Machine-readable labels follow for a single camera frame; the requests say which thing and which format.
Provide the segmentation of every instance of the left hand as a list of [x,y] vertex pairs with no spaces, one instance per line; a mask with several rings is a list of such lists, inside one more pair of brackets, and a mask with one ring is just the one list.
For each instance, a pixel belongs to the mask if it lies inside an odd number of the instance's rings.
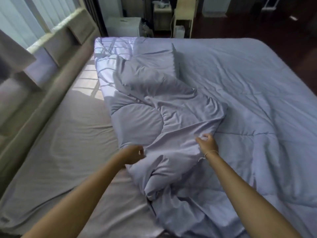
[[117,155],[120,156],[124,164],[135,164],[145,158],[144,149],[141,145],[129,145],[120,149]]

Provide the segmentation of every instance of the forearm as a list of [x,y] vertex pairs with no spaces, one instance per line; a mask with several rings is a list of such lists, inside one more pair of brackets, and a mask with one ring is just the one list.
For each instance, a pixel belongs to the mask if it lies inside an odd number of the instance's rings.
[[299,238],[292,225],[215,152],[207,154],[233,208],[252,238]]
[[51,209],[23,238],[75,238],[123,163],[118,154]]

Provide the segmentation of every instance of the upholstered headboard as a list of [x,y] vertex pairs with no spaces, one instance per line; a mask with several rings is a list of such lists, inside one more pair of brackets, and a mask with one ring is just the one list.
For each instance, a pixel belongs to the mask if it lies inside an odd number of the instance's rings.
[[23,70],[0,84],[0,194],[93,53],[99,31],[84,8],[28,48]]

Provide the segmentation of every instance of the bed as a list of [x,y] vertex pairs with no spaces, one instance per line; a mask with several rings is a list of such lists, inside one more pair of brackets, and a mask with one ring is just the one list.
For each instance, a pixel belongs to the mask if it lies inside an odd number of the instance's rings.
[[[104,41],[107,50],[126,59],[132,55],[136,41],[149,45],[173,43],[180,80],[207,96],[227,103],[227,116],[236,117],[225,119],[215,134],[220,154],[283,214],[291,213],[293,221],[300,220],[304,224],[304,227],[300,226],[304,237],[316,236],[317,185],[313,180],[317,169],[317,98],[269,47],[254,39],[106,38]],[[23,234],[117,150],[116,135],[102,97],[107,91],[102,94],[102,88],[106,87],[99,87],[91,59],[42,130],[2,197],[0,229],[3,232]],[[243,133],[235,132],[237,126]],[[288,159],[275,163],[275,154],[269,153],[262,159],[253,160],[256,155],[253,153],[254,145],[263,137],[271,136],[278,141],[279,147],[275,147],[277,153]],[[64,148],[62,140],[69,140]],[[90,148],[81,147],[83,143]],[[65,160],[60,162],[60,157],[66,157],[67,163]],[[47,159],[47,162],[38,162],[40,158]],[[268,166],[273,175],[261,172],[263,167]],[[58,180],[55,179],[56,170],[64,171],[64,176],[59,176]],[[211,180],[215,184],[215,192],[221,192],[216,177],[212,176]],[[23,188],[25,184],[31,188],[26,190]],[[56,189],[44,197],[43,185]],[[272,195],[277,190],[282,191],[279,198],[283,205]],[[21,196],[25,191],[32,192]],[[32,200],[34,191],[41,197],[36,202]],[[24,212],[14,213],[17,204],[21,204],[19,209]],[[118,206],[109,212],[112,204]],[[118,212],[118,207],[122,205],[126,206],[125,211]],[[117,217],[110,221],[109,217],[114,213]],[[133,186],[127,171],[122,170],[105,192],[80,237],[150,238],[159,236],[163,230],[163,226],[155,222],[145,197]]]

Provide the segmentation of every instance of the sheer curtain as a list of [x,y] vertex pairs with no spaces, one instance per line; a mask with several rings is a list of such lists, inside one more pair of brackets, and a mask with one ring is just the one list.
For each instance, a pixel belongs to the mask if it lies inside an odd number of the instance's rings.
[[0,29],[28,48],[77,7],[77,0],[1,0]]

